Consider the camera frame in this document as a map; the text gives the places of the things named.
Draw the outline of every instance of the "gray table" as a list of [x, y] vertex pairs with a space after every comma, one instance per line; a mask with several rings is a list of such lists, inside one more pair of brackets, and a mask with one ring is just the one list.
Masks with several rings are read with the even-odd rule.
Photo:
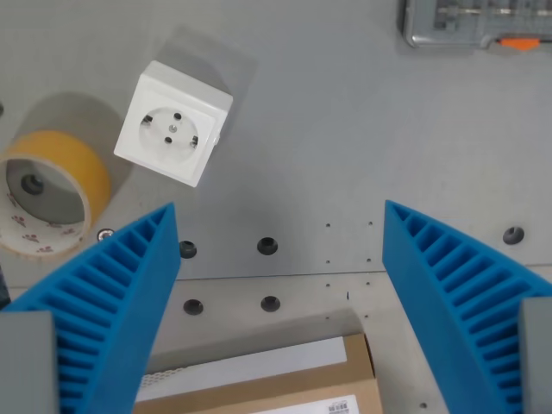
[[[59, 128], [94, 146], [115, 184], [96, 229], [174, 201], [198, 247], [181, 278], [382, 270], [386, 198], [549, 263], [550, 51], [414, 50], [396, 20], [389, 0], [7, 0], [0, 139]], [[196, 189], [111, 154], [153, 59], [235, 98]], [[512, 225], [526, 236], [507, 247]], [[20, 286], [59, 265], [0, 261]]]

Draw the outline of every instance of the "yellow tape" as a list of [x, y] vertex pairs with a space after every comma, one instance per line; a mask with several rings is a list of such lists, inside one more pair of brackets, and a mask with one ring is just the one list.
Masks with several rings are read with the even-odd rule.
[[[82, 199], [85, 219], [76, 224], [55, 224], [26, 213], [7, 189], [6, 163], [30, 160], [62, 174]], [[110, 177], [96, 153], [75, 137], [58, 131], [26, 135], [0, 156], [0, 245], [18, 254], [54, 256], [78, 246], [110, 201]]]

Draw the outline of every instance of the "mounting hole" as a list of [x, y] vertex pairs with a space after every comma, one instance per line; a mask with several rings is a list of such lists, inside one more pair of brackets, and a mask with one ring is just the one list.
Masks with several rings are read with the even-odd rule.
[[193, 317], [201, 314], [204, 311], [204, 304], [197, 299], [190, 299], [184, 302], [184, 312]]
[[510, 227], [504, 232], [502, 240], [508, 245], [518, 244], [525, 237], [525, 231], [521, 227]]
[[260, 307], [266, 312], [275, 312], [280, 305], [279, 299], [275, 296], [267, 296], [260, 301]]
[[44, 192], [44, 183], [34, 174], [27, 174], [21, 179], [21, 188], [31, 196], [38, 196]]
[[180, 257], [182, 259], [191, 259], [196, 254], [198, 254], [198, 248], [191, 241], [181, 241], [180, 242]]
[[265, 256], [270, 256], [278, 250], [278, 243], [272, 237], [263, 237], [257, 243], [257, 250]]

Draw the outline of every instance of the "screw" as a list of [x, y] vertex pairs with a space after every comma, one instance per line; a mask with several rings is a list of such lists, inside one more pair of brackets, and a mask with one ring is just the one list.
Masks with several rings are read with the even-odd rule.
[[113, 233], [115, 233], [115, 231], [113, 231], [112, 229], [101, 229], [100, 231], [97, 232], [97, 240], [101, 242], [103, 239], [106, 239], [107, 237], [112, 237]]

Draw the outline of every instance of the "white power outlet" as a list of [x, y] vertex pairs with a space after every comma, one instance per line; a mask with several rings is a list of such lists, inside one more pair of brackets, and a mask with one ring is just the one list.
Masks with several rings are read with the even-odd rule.
[[114, 153], [195, 187], [231, 105], [228, 93], [153, 61], [140, 76]]

